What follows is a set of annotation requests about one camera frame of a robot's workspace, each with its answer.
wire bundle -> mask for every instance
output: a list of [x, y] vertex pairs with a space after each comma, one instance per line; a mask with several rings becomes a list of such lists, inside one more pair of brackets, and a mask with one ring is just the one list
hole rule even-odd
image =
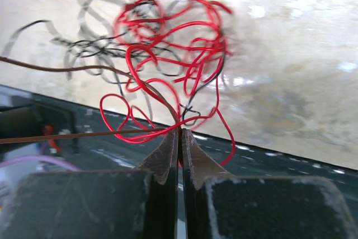
[[[72, 71], [85, 70], [94, 76], [101, 75], [104, 80], [109, 83], [115, 83], [119, 86], [120, 95], [110, 93], [102, 97], [100, 100], [100, 111], [103, 120], [107, 127], [117, 138], [124, 140], [128, 143], [145, 143], [153, 138], [164, 135], [168, 131], [174, 128], [180, 128], [181, 125], [185, 124], [193, 126], [191, 130], [194, 130], [205, 123], [208, 119], [214, 115], [218, 115], [223, 122], [223, 125], [227, 129], [232, 143], [233, 148], [231, 154], [220, 164], [226, 164], [235, 154], [235, 140], [229, 126], [225, 122], [220, 110], [219, 110], [219, 87], [218, 87], [218, 76], [220, 75], [223, 67], [225, 58], [230, 55], [228, 50], [227, 40], [222, 32], [222, 18], [219, 10], [223, 10], [227, 13], [232, 13], [231, 10], [225, 5], [217, 1], [206, 1], [206, 0], [187, 0], [186, 5], [183, 9], [172, 12], [179, 2], [174, 0], [167, 8], [161, 3], [161, 0], [133, 0], [123, 6], [123, 10], [115, 19], [111, 25], [103, 17], [101, 17], [94, 9], [90, 7], [93, 0], [78, 0], [81, 5], [81, 11], [78, 15], [80, 24], [80, 35], [84, 37], [79, 41], [69, 41], [55, 30], [53, 25], [48, 20], [36, 21], [29, 24], [17, 32], [14, 33], [8, 45], [5, 47], [5, 55], [10, 53], [15, 40], [19, 36], [20, 32], [25, 28], [39, 23], [46, 23], [49, 31], [53, 33], [53, 42], [64, 45], [68, 48], [65, 55], [65, 68], [44, 68], [25, 63], [20, 63], [7, 58], [0, 60], [12, 64], [21, 65], [23, 67], [33, 68], [37, 70], [50, 71], [50, 72], [67, 72], [68, 77]], [[121, 0], [103, 0], [111, 3], [122, 4]], [[183, 24], [179, 24], [172, 27], [173, 21], [185, 18], [185, 14], [194, 8], [195, 5], [201, 5], [207, 15], [208, 21], [188, 21]], [[87, 25], [84, 20], [85, 14], [89, 13], [92, 17], [102, 22], [102, 24], [109, 30], [107, 36], [98, 36], [94, 31]], [[173, 34], [189, 27], [206, 27], [214, 33], [213, 38], [198, 37], [193, 38], [189, 45], [181, 45], [173, 41]], [[172, 57], [162, 57], [163, 52], [169, 53]], [[183, 55], [182, 59], [178, 56], [175, 51], [180, 51]], [[86, 65], [86, 58], [95, 57], [96, 65]], [[122, 58], [126, 60], [126, 64], [130, 72], [123, 72], [115, 68], [114, 59]], [[75, 63], [80, 61], [80, 67], [75, 67]], [[179, 94], [173, 85], [166, 80], [160, 78], [150, 78], [146, 81], [142, 81], [138, 75], [143, 70], [144, 65], [147, 63], [153, 63], [157, 71], [167, 77], [177, 77], [172, 83], [182, 83], [183, 92], [188, 98], [187, 104], [184, 106], [180, 102]], [[159, 63], [165, 62], [171, 65], [178, 66], [180, 71], [175, 74], [168, 74], [162, 71]], [[215, 65], [214, 71], [210, 72], [207, 78], [204, 78], [204, 74], [207, 74], [210, 67]], [[114, 74], [115, 81], [111, 81], [104, 77], [103, 71], [110, 70]], [[125, 76], [128, 79], [125, 82], [120, 81], [119, 75]], [[193, 81], [194, 85], [189, 88], [188, 84]], [[196, 94], [202, 90], [208, 84], [215, 82], [216, 87], [216, 102], [215, 106], [210, 110], [206, 116], [202, 116], [199, 112], [192, 110], [192, 101]], [[146, 94], [146, 99], [149, 107], [150, 115], [147, 116], [140, 108], [136, 106], [130, 106], [127, 102], [122, 84], [125, 83], [125, 89], [128, 92], [143, 91]], [[164, 85], [169, 92], [173, 94], [175, 106], [172, 107], [168, 101], [150, 84], [160, 83]], [[166, 106], [171, 112], [175, 124], [165, 129], [155, 130], [150, 132], [148, 127], [144, 126], [136, 120], [134, 117], [134, 111], [138, 111], [141, 115], [146, 118], [149, 125], [152, 128], [156, 128], [152, 122], [152, 111], [148, 96]], [[115, 131], [109, 124], [103, 111], [103, 102], [108, 97], [117, 97], [122, 100], [128, 110], [128, 114], [125, 120]], [[197, 113], [198, 116], [193, 116], [188, 119], [185, 118], [188, 112]], [[138, 127], [144, 130], [148, 130], [147, 134], [138, 135], [136, 137], [125, 137], [120, 133], [120, 130], [131, 119]]]

brown wire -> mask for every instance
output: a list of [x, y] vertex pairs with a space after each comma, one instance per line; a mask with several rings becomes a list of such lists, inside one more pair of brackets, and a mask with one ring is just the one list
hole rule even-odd
[[[72, 72], [72, 71], [81, 71], [81, 70], [86, 70], [86, 69], [107, 69], [112, 72], [116, 72], [122, 76], [125, 76], [127, 78], [135, 80], [133, 78], [133, 76], [131, 76], [130, 74], [125, 73], [124, 71], [121, 71], [114, 67], [108, 67], [105, 65], [88, 65], [88, 66], [84, 66], [84, 67], [72, 67], [72, 68], [50, 68], [50, 67], [41, 67], [38, 65], [19, 62], [19, 61], [13, 60], [13, 59], [9, 59], [7, 57], [0, 57], [0, 61], [9, 63], [9, 64], [13, 64], [13, 65], [17, 65], [20, 67], [25, 67], [25, 68], [30, 68], [30, 69], [45, 71], [45, 72]], [[150, 90], [152, 90], [155, 94], [157, 94], [159, 96], [159, 98], [161, 98], [163, 100], [164, 105], [168, 108], [169, 112], [172, 114], [174, 121], [176, 123], [178, 123], [179, 119], [177, 117], [177, 114], [176, 114], [174, 108], [168, 103], [168, 101], [153, 86], [151, 86], [150, 84], [148, 84], [144, 81], [143, 81], [143, 83]], [[0, 139], [0, 144], [35, 142], [35, 141], [49, 140], [49, 139], [70, 139], [70, 138], [81, 138], [81, 137], [95, 137], [95, 136], [99, 136], [99, 135], [110, 135], [110, 134], [145, 133], [145, 132], [159, 131], [159, 130], [163, 130], [163, 129], [164, 128], [155, 128], [155, 129], [143, 129], [143, 130], [122, 130], [122, 131], [114, 131], [114, 132], [108, 131], [108, 132], [94, 132], [94, 133], [66, 134], [66, 135], [44, 135], [44, 136], [40, 136], [40, 137], [5, 138], [5, 139]]]
[[81, 137], [98, 137], [101, 135], [110, 135], [110, 134], [134, 134], [134, 133], [149, 133], [155, 131], [161, 131], [164, 128], [154, 128], [154, 129], [143, 129], [143, 130], [121, 130], [121, 131], [107, 131], [107, 132], [94, 132], [94, 133], [79, 133], [79, 134], [55, 134], [55, 135], [42, 135], [40, 137], [18, 137], [18, 138], [3, 138], [0, 139], [0, 144], [10, 144], [10, 143], [23, 143], [23, 142], [35, 142], [35, 141], [44, 141], [50, 139], [72, 139], [72, 138], [81, 138]]

concrete floor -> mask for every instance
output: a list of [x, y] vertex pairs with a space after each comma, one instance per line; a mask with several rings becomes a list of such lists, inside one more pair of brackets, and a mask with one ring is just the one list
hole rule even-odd
[[[221, 110], [235, 139], [358, 169], [358, 0], [219, 1], [235, 11], [224, 20], [235, 55], [224, 69], [229, 86], [220, 87]], [[78, 40], [75, 0], [1, 0], [0, 7], [0, 47], [17, 28], [43, 18], [52, 20], [64, 37]], [[99, 8], [112, 20], [119, 12], [115, 6]], [[185, 41], [187, 34], [179, 38]], [[34, 27], [21, 36], [10, 57], [62, 67], [64, 49], [49, 39], [43, 26]], [[123, 68], [123, 63], [116, 65]], [[104, 94], [118, 92], [116, 86], [84, 72], [67, 81], [65, 74], [4, 63], [0, 69], [1, 84], [94, 107]], [[140, 76], [156, 75], [146, 69]], [[214, 87], [200, 95], [194, 108], [208, 112], [214, 105]], [[131, 104], [146, 111], [141, 94], [131, 98]], [[153, 101], [152, 107], [160, 109], [155, 121], [172, 124], [160, 104]], [[106, 108], [125, 113], [117, 100], [108, 100]], [[228, 138], [219, 118], [199, 131]]]

black wire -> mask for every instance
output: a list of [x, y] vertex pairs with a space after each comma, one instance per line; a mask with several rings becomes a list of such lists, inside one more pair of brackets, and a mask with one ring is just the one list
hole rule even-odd
[[[130, 35], [129, 29], [125, 29], [121, 34], [118, 36], [111, 36], [112, 32], [112, 25], [109, 23], [106, 19], [104, 19], [99, 13], [97, 13], [93, 8], [91, 8], [91, 4], [94, 0], [77, 0], [78, 4], [80, 5], [81, 9], [78, 13], [78, 21], [79, 21], [79, 35], [83, 37], [83, 39], [77, 40], [77, 41], [70, 41], [65, 38], [63, 38], [60, 33], [55, 29], [53, 23], [49, 20], [37, 20], [34, 21], [28, 25], [25, 25], [21, 27], [20, 29], [16, 30], [12, 36], [9, 39], [9, 42], [4, 47], [4, 50], [2, 52], [2, 55], [8, 56], [11, 52], [16, 40], [18, 39], [19, 35], [26, 29], [28, 29], [31, 26], [34, 26], [36, 24], [45, 23], [48, 32], [53, 35], [53, 38], [51, 39], [51, 42], [54, 44], [58, 44], [61, 46], [64, 46], [67, 48], [64, 56], [64, 66], [66, 68], [71, 68], [78, 63], [81, 66], [86, 65], [87, 59], [94, 58], [96, 65], [101, 66], [109, 66], [114, 67], [115, 63], [113, 62], [114, 58], [120, 58], [125, 59], [126, 50], [125, 48], [121, 48], [121, 44], [118, 44], [116, 39], [119, 37], [124, 37], [124, 40], [126, 43], [131, 44], [138, 44], [138, 42], [131, 42], [131, 40], [126, 40], [126, 37]], [[123, 0], [102, 0], [105, 2], [109, 2], [112, 4], [115, 4], [117, 6], [122, 6], [125, 4]], [[175, 6], [178, 4], [180, 0], [174, 0], [169, 4], [169, 6], [165, 10], [166, 16], [170, 15], [171, 12], [174, 10]], [[94, 31], [90, 29], [90, 27], [87, 25], [86, 22], [86, 14], [91, 15], [95, 20], [100, 22], [105, 29], [108, 31], [107, 36], [98, 36]], [[147, 0], [145, 2], [138, 3], [135, 8], [133, 8], [131, 11], [129, 11], [129, 16], [135, 16], [138, 18], [143, 19], [150, 19], [150, 18], [158, 18], [159, 13], [156, 9], [156, 5], [154, 0]], [[160, 23], [159, 22], [151, 22], [147, 23], [150, 28], [153, 29], [154, 34], [156, 34], [160, 29]], [[168, 22], [166, 22], [166, 26], [170, 29], [171, 26]], [[170, 35], [167, 37], [168, 42], [172, 42], [173, 36]], [[168, 48], [169, 45], [165, 45], [164, 47], [161, 46], [154, 46], [153, 47], [153, 53], [156, 56], [160, 56], [162, 53], [170, 53], [172, 57], [175, 58], [178, 62], [182, 62], [181, 58], [171, 49]], [[144, 51], [135, 51], [131, 55], [131, 59], [138, 65], [142, 60], [144, 60], [147, 57], [147, 53]], [[194, 100], [194, 97], [197, 95], [199, 91], [201, 91], [203, 88], [205, 88], [208, 84], [212, 83], [222, 72], [224, 67], [226, 53], [223, 54], [223, 63], [220, 67], [219, 72], [208, 82], [204, 83], [200, 87], [198, 87], [195, 91], [195, 93], [189, 98], [187, 104], [184, 106], [180, 104], [182, 108], [184, 108], [184, 111], [181, 115], [182, 120], [185, 120], [185, 116], [187, 113], [194, 113], [197, 116], [201, 116], [201, 113], [199, 111], [193, 110], [193, 106], [191, 103]], [[158, 72], [160, 72], [163, 76], [166, 77], [177, 77], [181, 75], [184, 72], [184, 67], [180, 66], [178, 72], [176, 73], [166, 73], [164, 72], [160, 65], [156, 66], [156, 69]], [[138, 72], [141, 72], [144, 70], [144, 67], [141, 67], [141, 69], [138, 70]], [[113, 72], [114, 81], [108, 79], [104, 74], [104, 69], [99, 68], [96, 72], [86, 70], [86, 72], [92, 76], [101, 76], [102, 79], [113, 85], [117, 85], [120, 91], [121, 96], [125, 96], [122, 84], [125, 84], [126, 82], [121, 82], [119, 75], [115, 72]], [[71, 79], [72, 74], [71, 72], [67, 73], [67, 78]], [[148, 104], [148, 109], [150, 113], [150, 119], [152, 119], [152, 107], [150, 105], [149, 97], [147, 93], [143, 92], [144, 97], [146, 99], [146, 102]], [[193, 126], [196, 124], [197, 120], [194, 120], [190, 123], [186, 123], [186, 126]]]

red wire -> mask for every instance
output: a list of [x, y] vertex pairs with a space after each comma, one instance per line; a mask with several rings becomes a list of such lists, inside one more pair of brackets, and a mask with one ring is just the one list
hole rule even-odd
[[[138, 14], [136, 12], [130, 13], [130, 11], [132, 11], [135, 7], [137, 7], [139, 5], [146, 4], [147, 2], [151, 2], [153, 4], [153, 6], [157, 9], [157, 14], [158, 14], [157, 18], [143, 19], [143, 18], [139, 18]], [[186, 12], [188, 12], [190, 9], [193, 8], [195, 2], [199, 2], [205, 8], [206, 15], [208, 17], [208, 21], [185, 22], [184, 24], [180, 24], [172, 29], [167, 30], [167, 21], [184, 15]], [[142, 134], [142, 135], [138, 135], [136, 137], [124, 137], [121, 134], [116, 134], [115, 136], [117, 138], [119, 138], [123, 141], [126, 141], [128, 143], [133, 143], [133, 144], [145, 143], [147, 141], [154, 139], [155, 137], [158, 137], [159, 135], [164, 135], [168, 131], [178, 128], [179, 126], [181, 126], [184, 123], [188, 123], [193, 120], [201, 120], [198, 124], [196, 124], [191, 129], [191, 130], [195, 130], [198, 127], [202, 126], [204, 123], [206, 123], [206, 121], [208, 121], [210, 118], [212, 118], [215, 114], [217, 114], [220, 117], [224, 127], [228, 131], [229, 136], [232, 140], [232, 145], [233, 145], [230, 155], [225, 160], [221, 161], [220, 164], [221, 165], [226, 164], [235, 155], [234, 136], [219, 110], [220, 95], [219, 95], [219, 82], [218, 82], [217, 76], [218, 76], [219, 72], [221, 71], [222, 66], [224, 64], [224, 55], [231, 54], [231, 53], [227, 49], [227, 40], [220, 30], [222, 28], [222, 18], [220, 16], [217, 8], [221, 8], [227, 13], [230, 13], [230, 14], [232, 13], [232, 11], [228, 7], [226, 7], [225, 5], [223, 5], [222, 3], [217, 2], [217, 1], [188, 0], [187, 4], [184, 6], [183, 9], [181, 9], [180, 11], [178, 11], [177, 13], [174, 13], [172, 15], [166, 15], [163, 6], [160, 4], [160, 2], [158, 0], [137, 0], [134, 3], [127, 4], [124, 7], [124, 10], [117, 16], [116, 20], [114, 21], [113, 28], [112, 28], [113, 34], [114, 34], [114, 36], [117, 37], [116, 40], [118, 43], [120, 43], [121, 45], [129, 46], [126, 51], [126, 63], [127, 63], [130, 74], [133, 76], [133, 79], [137, 83], [137, 86], [130, 87], [132, 80], [131, 79], [127, 80], [127, 83], [125, 86], [127, 91], [136, 92], [139, 90], [143, 90], [149, 96], [154, 98], [155, 100], [159, 101], [160, 103], [162, 103], [164, 105], [166, 104], [164, 102], [164, 100], [162, 100], [162, 98], [160, 96], [158, 96], [155, 92], [150, 90], [145, 85], [144, 81], [142, 81], [140, 79], [140, 77], [138, 76], [138, 70], [144, 64], [146, 64], [148, 62], [153, 62], [153, 64], [155, 66], [158, 66], [160, 61], [182, 66], [184, 68], [185, 74], [183, 75], [183, 77], [176, 78], [172, 82], [173, 83], [183, 82], [183, 91], [187, 97], [193, 97], [193, 95], [196, 93], [200, 83], [208, 83], [216, 76], [216, 80], [215, 80], [216, 103], [215, 103], [215, 106], [210, 110], [209, 114], [207, 116], [194, 116], [189, 119], [182, 120], [182, 121], [180, 121], [180, 116], [181, 116], [180, 98], [179, 98], [179, 94], [177, 93], [175, 88], [170, 83], [168, 83], [167, 81], [160, 79], [160, 78], [147, 79], [145, 81], [146, 83], [153, 83], [153, 82], [160, 83], [160, 84], [166, 86], [169, 89], [169, 91], [173, 94], [174, 101], [175, 101], [175, 108], [176, 108], [175, 109], [176, 117], [177, 117], [178, 123], [176, 123], [172, 126], [169, 126], [169, 127], [165, 128], [164, 130], [157, 131], [157, 132], [150, 132], [148, 134]], [[159, 24], [159, 28], [153, 29], [151, 27], [150, 23]], [[177, 31], [180, 31], [187, 27], [193, 27], [193, 26], [208, 27], [209, 29], [214, 31], [216, 33], [216, 35], [213, 39], [202, 38], [202, 37], [193, 38], [190, 41], [188, 46], [177, 44], [175, 42], [167, 40], [167, 38], [170, 35], [176, 33]], [[129, 29], [131, 34], [136, 37], [138, 44], [128, 43], [123, 39], [123, 36], [120, 36], [120, 29], [122, 27], [126, 27]], [[144, 35], [142, 30], [147, 30], [147, 31], [151, 32], [152, 35], [151, 36]], [[173, 60], [170, 58], [157, 57], [151, 51], [151, 48], [153, 48], [154, 46], [156, 46], [160, 43], [164, 43], [171, 47], [177, 48], [179, 50], [183, 50], [183, 52], [184, 52], [183, 62], [179, 62], [177, 60]], [[132, 61], [131, 61], [131, 53], [133, 51], [138, 51], [138, 50], [146, 52], [148, 54], [148, 57], [145, 60], [143, 60], [142, 62], [140, 62], [136, 67], [134, 67], [132, 64]], [[216, 66], [214, 72], [212, 72], [208, 78], [203, 79], [202, 75], [204, 73], [207, 73], [207, 71], [209, 70], [209, 64], [211, 64], [211, 63], [216, 63], [217, 66]], [[187, 86], [189, 80], [194, 80], [194, 85], [191, 87], [190, 90], [188, 89], [188, 86]], [[100, 100], [101, 115], [102, 115], [102, 118], [103, 118], [105, 124], [107, 125], [107, 127], [110, 130], [113, 130], [113, 127], [109, 124], [108, 120], [106, 119], [105, 113], [103, 111], [103, 102], [106, 98], [111, 97], [111, 96], [119, 98], [121, 101], [123, 101], [127, 107], [127, 110], [128, 110], [126, 118], [119, 125], [117, 130], [120, 130], [128, 122], [129, 119], [131, 119], [134, 122], [134, 124], [136, 124], [139, 128], [142, 128], [142, 129], [148, 128], [147, 126], [141, 124], [140, 122], [138, 122], [136, 120], [136, 118], [134, 117], [134, 110], [137, 110], [138, 112], [140, 112], [141, 115], [147, 120], [149, 125], [152, 126], [152, 128], [156, 127], [155, 124], [146, 116], [146, 114], [140, 108], [138, 108], [137, 106], [130, 106], [128, 104], [128, 102], [122, 96], [114, 94], [114, 93], [110, 93], [110, 94], [103, 96], [102, 99]]]
[[[52, 135], [54, 133], [54, 128], [50, 125], [46, 125], [45, 129], [44, 129], [44, 135]], [[57, 151], [61, 151], [62, 149], [57, 145], [57, 143], [55, 142], [55, 140], [50, 139], [48, 140], [51, 148], [56, 149]]]

